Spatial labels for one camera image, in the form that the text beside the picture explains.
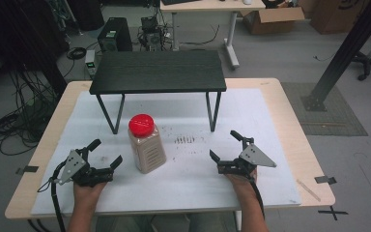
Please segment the black computer tower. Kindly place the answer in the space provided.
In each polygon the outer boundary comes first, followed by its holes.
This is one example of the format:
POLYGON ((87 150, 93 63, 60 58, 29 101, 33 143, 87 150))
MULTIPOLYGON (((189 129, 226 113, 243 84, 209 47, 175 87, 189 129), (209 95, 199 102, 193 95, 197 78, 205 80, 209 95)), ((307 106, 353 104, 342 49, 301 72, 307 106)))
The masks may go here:
POLYGON ((102 52, 132 51, 128 21, 125 17, 110 17, 98 35, 102 52))

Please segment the open-frame computer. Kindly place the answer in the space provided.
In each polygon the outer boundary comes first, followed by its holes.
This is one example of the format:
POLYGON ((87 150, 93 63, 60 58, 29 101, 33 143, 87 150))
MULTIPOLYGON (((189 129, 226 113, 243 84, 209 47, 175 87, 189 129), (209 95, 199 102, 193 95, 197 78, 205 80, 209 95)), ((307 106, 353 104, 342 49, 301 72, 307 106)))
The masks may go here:
POLYGON ((155 16, 141 18, 141 33, 138 41, 147 51, 162 51, 164 27, 159 25, 155 16))

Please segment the black keyboard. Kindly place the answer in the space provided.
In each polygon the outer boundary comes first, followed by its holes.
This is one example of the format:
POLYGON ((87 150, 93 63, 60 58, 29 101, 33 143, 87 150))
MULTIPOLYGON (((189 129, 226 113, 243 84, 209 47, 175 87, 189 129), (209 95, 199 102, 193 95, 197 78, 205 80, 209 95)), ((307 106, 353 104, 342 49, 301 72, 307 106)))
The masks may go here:
POLYGON ((161 0, 164 6, 195 2, 200 0, 161 0))

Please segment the large closed cardboard box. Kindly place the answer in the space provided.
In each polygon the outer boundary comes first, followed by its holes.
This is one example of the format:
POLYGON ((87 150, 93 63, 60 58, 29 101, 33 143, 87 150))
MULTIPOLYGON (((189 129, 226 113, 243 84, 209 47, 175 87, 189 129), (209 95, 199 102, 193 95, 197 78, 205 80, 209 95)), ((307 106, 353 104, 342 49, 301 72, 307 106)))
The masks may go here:
POLYGON ((319 0, 310 25, 320 34, 347 33, 370 0, 319 0))

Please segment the black shelf riser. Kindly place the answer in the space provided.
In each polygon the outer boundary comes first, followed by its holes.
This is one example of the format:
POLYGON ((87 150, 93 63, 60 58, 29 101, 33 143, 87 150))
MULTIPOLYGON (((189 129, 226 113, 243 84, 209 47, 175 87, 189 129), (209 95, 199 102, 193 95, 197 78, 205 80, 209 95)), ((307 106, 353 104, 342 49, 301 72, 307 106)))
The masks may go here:
POLYGON ((210 130, 214 131, 221 94, 226 90, 218 52, 186 50, 105 53, 89 92, 97 98, 111 132, 116 134, 120 122, 111 120, 104 95, 203 93, 210 130))

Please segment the grey floor mat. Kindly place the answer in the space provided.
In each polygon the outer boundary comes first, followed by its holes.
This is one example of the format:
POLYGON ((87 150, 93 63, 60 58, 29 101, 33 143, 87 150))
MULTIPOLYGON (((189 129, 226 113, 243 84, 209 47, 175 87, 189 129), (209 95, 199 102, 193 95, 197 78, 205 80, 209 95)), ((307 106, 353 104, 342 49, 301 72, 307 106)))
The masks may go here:
POLYGON ((303 99, 311 93, 315 83, 282 82, 281 85, 306 135, 368 135, 336 86, 325 99, 324 110, 307 110, 303 99))

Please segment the black tape piece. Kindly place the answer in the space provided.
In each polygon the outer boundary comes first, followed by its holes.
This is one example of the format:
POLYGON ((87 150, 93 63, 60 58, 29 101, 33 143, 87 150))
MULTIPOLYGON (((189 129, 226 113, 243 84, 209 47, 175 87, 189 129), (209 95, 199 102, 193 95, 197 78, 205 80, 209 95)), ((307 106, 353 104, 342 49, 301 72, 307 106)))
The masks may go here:
POLYGON ((334 177, 319 176, 314 178, 317 184, 327 183, 329 185, 336 184, 337 181, 334 177))
POLYGON ((36 173, 39 170, 38 166, 35 165, 25 165, 24 167, 19 167, 15 174, 23 175, 24 173, 36 173))

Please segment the person's right hand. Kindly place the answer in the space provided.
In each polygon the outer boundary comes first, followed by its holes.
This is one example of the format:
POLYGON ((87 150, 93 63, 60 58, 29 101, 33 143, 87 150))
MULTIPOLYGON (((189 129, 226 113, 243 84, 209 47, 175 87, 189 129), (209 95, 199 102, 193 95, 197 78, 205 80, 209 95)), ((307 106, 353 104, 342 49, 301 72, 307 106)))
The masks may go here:
POLYGON ((245 177, 235 174, 226 174, 226 177, 231 182, 236 194, 249 194, 254 192, 254 188, 245 177))

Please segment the black office chair base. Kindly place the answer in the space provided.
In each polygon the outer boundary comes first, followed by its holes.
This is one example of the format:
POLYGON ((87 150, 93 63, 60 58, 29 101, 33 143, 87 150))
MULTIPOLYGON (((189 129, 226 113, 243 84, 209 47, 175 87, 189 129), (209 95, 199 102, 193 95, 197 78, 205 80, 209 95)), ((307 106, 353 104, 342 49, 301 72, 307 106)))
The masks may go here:
POLYGON ((352 61, 360 63, 363 66, 363 74, 359 75, 357 79, 359 81, 365 80, 371 72, 371 56, 364 55, 359 51, 352 61))

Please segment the open cardboard box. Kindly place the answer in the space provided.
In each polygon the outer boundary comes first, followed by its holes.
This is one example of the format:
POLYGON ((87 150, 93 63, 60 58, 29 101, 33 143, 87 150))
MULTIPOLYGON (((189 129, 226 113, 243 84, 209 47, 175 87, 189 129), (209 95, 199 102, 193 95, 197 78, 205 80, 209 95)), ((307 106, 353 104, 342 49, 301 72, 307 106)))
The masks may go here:
POLYGON ((243 24, 251 35, 289 33, 295 23, 304 20, 301 7, 263 9, 242 12, 243 24))

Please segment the grey power supply unit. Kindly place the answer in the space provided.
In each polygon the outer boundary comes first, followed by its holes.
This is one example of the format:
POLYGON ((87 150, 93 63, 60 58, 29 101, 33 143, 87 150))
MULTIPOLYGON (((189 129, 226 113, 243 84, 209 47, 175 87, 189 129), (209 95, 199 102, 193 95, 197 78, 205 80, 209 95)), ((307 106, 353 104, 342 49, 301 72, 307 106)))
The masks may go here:
POLYGON ((89 75, 95 75, 98 69, 98 57, 94 49, 87 49, 85 56, 85 66, 89 75))

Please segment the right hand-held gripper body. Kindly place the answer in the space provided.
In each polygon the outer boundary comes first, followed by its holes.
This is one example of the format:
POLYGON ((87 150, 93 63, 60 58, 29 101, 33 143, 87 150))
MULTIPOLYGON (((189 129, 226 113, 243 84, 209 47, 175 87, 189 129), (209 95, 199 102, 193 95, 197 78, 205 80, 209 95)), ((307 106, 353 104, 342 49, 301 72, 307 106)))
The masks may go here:
POLYGON ((237 136, 243 145, 243 150, 236 159, 217 159, 219 174, 234 174, 249 177, 257 166, 276 167, 277 164, 254 144, 254 138, 237 136))

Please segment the black tape cross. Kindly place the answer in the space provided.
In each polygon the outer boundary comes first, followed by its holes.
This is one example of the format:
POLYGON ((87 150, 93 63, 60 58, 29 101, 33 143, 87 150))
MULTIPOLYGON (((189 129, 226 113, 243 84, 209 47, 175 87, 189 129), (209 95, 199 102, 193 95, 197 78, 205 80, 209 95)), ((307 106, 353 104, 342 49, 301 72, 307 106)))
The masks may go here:
POLYGON ((318 213, 324 215, 332 215, 332 218, 335 221, 338 221, 339 216, 346 216, 348 214, 348 212, 346 211, 337 211, 332 206, 330 206, 328 210, 319 210, 318 213))

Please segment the clear jar with red lid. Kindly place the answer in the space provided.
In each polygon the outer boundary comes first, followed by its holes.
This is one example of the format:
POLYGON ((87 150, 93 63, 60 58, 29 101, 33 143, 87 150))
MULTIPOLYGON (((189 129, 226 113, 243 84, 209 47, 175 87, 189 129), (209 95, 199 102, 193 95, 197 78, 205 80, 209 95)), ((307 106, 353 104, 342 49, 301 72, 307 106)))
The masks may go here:
POLYGON ((128 137, 136 167, 141 173, 150 173, 165 164, 165 151, 152 116, 133 116, 128 122, 128 137))

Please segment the white-legged desk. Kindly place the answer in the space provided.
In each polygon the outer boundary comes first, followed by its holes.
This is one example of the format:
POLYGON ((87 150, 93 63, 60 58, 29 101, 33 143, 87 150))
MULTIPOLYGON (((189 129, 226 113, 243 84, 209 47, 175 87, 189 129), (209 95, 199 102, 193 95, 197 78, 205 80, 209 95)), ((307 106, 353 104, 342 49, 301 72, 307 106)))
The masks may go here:
POLYGON ((177 26, 177 13, 182 12, 230 12, 230 23, 228 36, 224 40, 224 47, 230 59, 231 67, 236 69, 240 66, 237 54, 233 47, 234 32, 236 27, 237 15, 241 11, 259 11, 266 8, 262 0, 252 0, 251 5, 246 5, 243 0, 200 0, 195 2, 176 4, 164 6, 160 0, 160 10, 165 13, 170 13, 173 26, 173 42, 172 48, 174 51, 180 49, 180 42, 178 41, 178 26, 177 26))

